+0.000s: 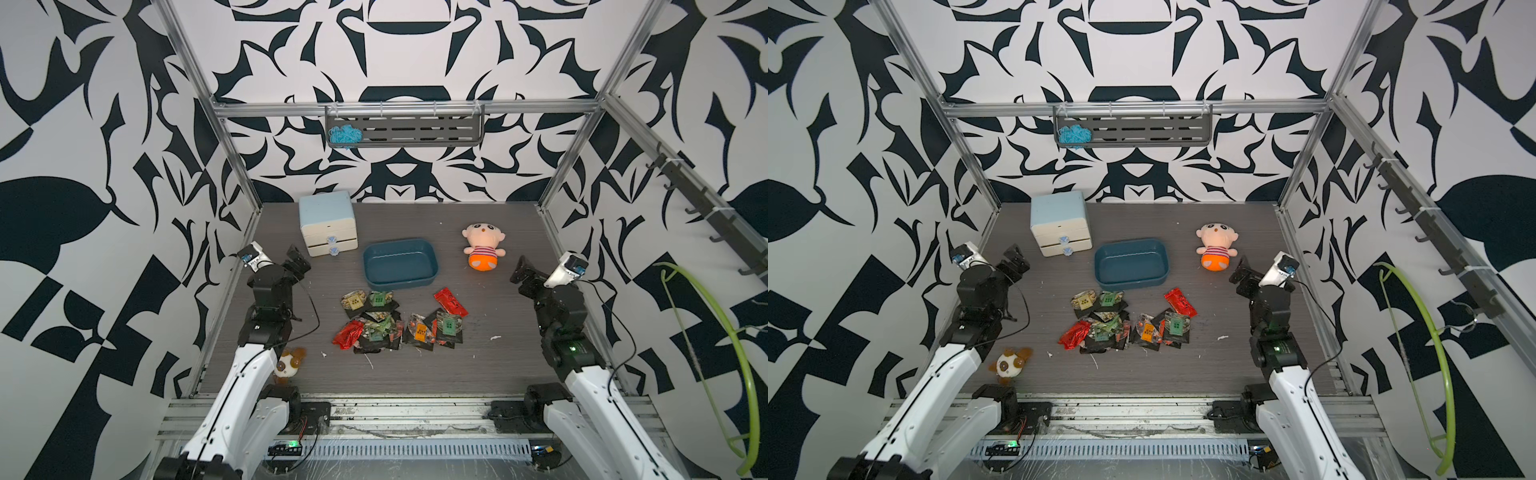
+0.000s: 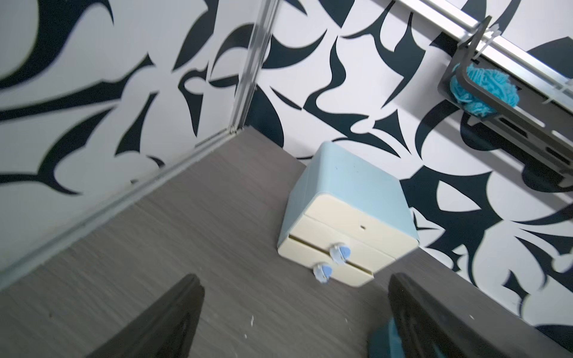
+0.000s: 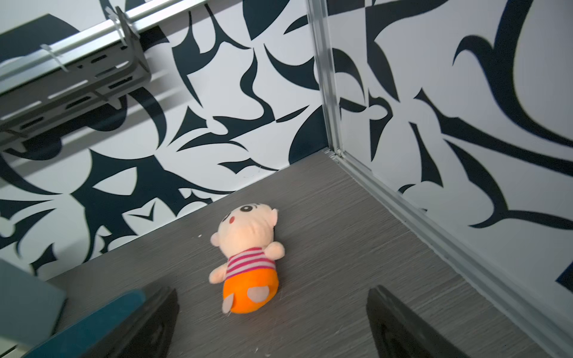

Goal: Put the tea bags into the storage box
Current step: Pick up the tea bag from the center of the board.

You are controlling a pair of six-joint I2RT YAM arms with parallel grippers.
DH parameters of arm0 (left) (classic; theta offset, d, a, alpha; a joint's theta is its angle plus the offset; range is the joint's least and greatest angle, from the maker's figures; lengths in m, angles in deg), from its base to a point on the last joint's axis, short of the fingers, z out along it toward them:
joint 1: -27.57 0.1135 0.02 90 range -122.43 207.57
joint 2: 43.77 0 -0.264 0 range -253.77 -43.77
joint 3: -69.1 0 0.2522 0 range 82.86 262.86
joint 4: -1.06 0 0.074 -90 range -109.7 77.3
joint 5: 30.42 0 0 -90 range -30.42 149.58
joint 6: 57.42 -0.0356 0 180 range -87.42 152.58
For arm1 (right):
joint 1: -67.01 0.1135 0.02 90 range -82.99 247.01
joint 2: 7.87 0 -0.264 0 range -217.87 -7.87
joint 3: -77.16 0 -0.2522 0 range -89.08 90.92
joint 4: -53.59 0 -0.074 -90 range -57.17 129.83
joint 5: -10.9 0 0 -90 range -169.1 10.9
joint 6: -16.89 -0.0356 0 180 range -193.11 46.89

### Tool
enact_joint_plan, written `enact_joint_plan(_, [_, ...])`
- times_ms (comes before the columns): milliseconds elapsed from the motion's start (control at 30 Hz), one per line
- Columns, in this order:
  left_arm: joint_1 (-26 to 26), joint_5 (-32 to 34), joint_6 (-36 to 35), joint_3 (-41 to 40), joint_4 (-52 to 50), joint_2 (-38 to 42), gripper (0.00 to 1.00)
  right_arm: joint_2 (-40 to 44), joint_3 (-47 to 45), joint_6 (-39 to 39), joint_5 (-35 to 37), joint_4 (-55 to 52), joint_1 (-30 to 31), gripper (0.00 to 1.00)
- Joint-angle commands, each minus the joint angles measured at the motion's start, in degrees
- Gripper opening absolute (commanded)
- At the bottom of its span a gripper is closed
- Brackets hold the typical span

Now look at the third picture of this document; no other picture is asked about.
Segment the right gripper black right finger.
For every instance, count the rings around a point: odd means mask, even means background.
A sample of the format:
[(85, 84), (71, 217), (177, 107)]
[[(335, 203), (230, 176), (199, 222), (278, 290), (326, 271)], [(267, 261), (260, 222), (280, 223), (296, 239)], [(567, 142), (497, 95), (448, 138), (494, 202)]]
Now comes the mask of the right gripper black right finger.
[(379, 357), (466, 357), (388, 289), (369, 290), (366, 312)]

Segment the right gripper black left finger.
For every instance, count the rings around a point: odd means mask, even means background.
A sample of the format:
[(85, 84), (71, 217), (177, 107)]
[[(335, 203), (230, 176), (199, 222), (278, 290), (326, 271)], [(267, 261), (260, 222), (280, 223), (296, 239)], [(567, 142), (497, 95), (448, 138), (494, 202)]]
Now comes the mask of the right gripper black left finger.
[(167, 357), (180, 312), (176, 289), (161, 287), (91, 349), (92, 357)]

